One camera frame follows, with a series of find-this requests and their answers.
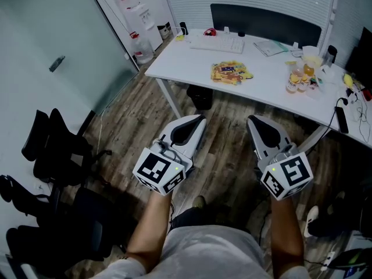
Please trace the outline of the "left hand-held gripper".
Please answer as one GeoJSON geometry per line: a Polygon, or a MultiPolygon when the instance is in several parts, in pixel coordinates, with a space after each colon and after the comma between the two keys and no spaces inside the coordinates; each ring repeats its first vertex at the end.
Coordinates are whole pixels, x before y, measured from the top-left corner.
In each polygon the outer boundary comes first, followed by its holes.
{"type": "Polygon", "coordinates": [[[133,169],[135,178],[163,196],[172,192],[187,178],[205,127],[203,115],[184,116],[170,122],[159,139],[143,149],[133,169]]]}

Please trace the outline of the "yellow printed cloth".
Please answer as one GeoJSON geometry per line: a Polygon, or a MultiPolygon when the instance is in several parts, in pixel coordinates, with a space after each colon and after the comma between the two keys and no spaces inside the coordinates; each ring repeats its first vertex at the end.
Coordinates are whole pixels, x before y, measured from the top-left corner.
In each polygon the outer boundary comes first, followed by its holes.
{"type": "Polygon", "coordinates": [[[215,83],[240,85],[252,79],[253,74],[243,63],[232,60],[212,64],[210,78],[215,83]]]}

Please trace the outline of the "person's left forearm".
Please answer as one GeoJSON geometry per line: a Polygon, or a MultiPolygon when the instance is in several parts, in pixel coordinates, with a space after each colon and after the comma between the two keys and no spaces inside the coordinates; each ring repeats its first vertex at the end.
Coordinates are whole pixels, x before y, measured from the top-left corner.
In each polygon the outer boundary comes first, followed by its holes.
{"type": "Polygon", "coordinates": [[[151,192],[144,212],[127,246],[126,256],[139,261],[150,272],[160,260],[169,225],[172,193],[151,192]]]}

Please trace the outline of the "black trash bin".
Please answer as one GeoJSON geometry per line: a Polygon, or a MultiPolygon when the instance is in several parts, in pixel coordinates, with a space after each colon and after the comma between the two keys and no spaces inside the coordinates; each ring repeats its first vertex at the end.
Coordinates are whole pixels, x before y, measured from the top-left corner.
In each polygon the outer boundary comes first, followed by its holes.
{"type": "Polygon", "coordinates": [[[212,108],[212,89],[190,84],[187,95],[191,98],[197,110],[210,110],[212,108]]]}

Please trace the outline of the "orange juice bottle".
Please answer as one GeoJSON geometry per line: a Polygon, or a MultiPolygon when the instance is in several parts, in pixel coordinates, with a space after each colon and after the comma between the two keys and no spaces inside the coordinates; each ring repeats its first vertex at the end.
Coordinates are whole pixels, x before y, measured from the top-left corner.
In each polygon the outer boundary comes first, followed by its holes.
{"type": "Polygon", "coordinates": [[[291,70],[289,77],[288,77],[288,82],[286,85],[286,90],[289,93],[293,94],[297,91],[298,86],[301,82],[302,76],[303,76],[303,73],[301,70],[298,70],[298,69],[291,70]]]}
{"type": "Polygon", "coordinates": [[[303,65],[303,76],[298,85],[298,91],[305,92],[307,90],[307,87],[309,86],[310,81],[314,76],[314,66],[315,64],[313,62],[306,62],[303,65]]]}

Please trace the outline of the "black power strip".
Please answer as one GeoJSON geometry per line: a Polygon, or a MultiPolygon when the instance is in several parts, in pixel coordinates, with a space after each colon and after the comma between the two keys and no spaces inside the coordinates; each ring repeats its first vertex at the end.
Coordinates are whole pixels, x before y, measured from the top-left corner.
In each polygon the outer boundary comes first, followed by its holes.
{"type": "Polygon", "coordinates": [[[342,107],[336,106],[335,114],[336,114],[338,125],[339,125],[339,131],[341,133],[348,134],[349,129],[348,129],[344,109],[342,107]]]}

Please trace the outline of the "person's black shorts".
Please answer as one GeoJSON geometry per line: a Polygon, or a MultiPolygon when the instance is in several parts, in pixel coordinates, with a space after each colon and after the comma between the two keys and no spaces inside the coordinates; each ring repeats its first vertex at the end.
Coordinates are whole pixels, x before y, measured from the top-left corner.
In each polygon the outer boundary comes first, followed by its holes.
{"type": "Polygon", "coordinates": [[[242,230],[248,234],[251,232],[243,227],[237,227],[236,224],[229,221],[225,212],[214,212],[207,207],[197,208],[192,207],[176,216],[170,222],[169,232],[173,229],[188,226],[226,226],[242,230]]]}

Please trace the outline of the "gray plastic zip pouch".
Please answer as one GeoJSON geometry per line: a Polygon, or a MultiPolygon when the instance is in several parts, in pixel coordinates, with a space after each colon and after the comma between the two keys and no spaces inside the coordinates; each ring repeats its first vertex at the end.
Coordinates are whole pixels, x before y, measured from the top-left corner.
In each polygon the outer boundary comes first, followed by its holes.
{"type": "Polygon", "coordinates": [[[266,57],[289,51],[282,43],[272,40],[254,42],[253,45],[266,57]]]}

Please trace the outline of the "clear bag with plush toy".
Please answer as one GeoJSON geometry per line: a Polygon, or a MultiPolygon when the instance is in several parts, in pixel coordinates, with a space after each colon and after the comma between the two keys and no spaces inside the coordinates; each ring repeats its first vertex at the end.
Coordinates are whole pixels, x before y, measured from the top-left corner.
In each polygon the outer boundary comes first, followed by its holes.
{"type": "Polygon", "coordinates": [[[323,62],[323,58],[320,57],[320,50],[316,46],[303,46],[302,47],[304,61],[310,61],[314,63],[316,69],[320,68],[323,62]]]}

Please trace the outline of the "clear water jug red cap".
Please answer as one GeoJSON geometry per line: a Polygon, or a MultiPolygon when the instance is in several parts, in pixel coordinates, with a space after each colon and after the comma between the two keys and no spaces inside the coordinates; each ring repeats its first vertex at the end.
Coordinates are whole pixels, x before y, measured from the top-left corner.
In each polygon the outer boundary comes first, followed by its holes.
{"type": "Polygon", "coordinates": [[[133,49],[134,56],[139,65],[144,65],[150,62],[154,57],[154,51],[149,43],[149,41],[141,37],[137,32],[130,33],[131,45],[133,49]]]}

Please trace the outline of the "small waste bin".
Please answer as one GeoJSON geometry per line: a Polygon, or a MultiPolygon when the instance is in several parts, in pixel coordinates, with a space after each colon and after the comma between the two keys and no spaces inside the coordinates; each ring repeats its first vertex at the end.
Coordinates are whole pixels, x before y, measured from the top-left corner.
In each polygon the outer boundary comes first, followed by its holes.
{"type": "Polygon", "coordinates": [[[169,22],[167,22],[164,25],[158,25],[157,28],[158,28],[159,34],[160,34],[160,36],[161,36],[161,38],[163,40],[165,40],[166,38],[168,38],[169,35],[172,33],[172,30],[171,30],[171,27],[170,27],[170,23],[169,22]]]}

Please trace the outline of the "dark insulated bottle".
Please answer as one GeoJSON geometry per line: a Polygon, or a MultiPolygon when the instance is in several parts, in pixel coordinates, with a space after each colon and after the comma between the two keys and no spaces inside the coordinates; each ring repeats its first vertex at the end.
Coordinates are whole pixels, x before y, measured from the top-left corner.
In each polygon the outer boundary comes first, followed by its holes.
{"type": "Polygon", "coordinates": [[[335,62],[336,55],[337,55],[336,47],[334,47],[333,45],[329,45],[323,57],[323,65],[331,67],[332,64],[335,62]]]}

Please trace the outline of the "person's light shirt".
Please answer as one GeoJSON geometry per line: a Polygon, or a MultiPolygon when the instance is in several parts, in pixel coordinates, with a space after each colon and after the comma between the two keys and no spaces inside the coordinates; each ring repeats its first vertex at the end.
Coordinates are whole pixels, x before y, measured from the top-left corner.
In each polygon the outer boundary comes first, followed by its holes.
{"type": "Polygon", "coordinates": [[[135,259],[119,259],[91,279],[272,279],[263,252],[247,232],[188,226],[166,237],[159,263],[147,273],[135,259]]]}

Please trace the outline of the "dark bag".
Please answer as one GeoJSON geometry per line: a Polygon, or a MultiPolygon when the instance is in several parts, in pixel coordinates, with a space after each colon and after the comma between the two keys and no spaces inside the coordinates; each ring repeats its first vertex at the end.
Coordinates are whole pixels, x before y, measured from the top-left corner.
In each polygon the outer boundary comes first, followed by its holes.
{"type": "Polygon", "coordinates": [[[334,258],[328,268],[343,271],[342,279],[352,279],[358,275],[360,279],[372,279],[372,248],[357,248],[342,252],[334,258]]]}

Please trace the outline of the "frosted glass door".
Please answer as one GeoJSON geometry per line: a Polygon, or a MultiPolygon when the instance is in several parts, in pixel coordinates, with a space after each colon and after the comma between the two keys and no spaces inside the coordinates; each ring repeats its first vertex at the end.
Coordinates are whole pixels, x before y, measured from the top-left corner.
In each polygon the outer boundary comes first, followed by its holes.
{"type": "Polygon", "coordinates": [[[101,114],[137,74],[96,0],[0,0],[46,72],[101,114]],[[50,65],[65,56],[51,73],[50,65]]]}

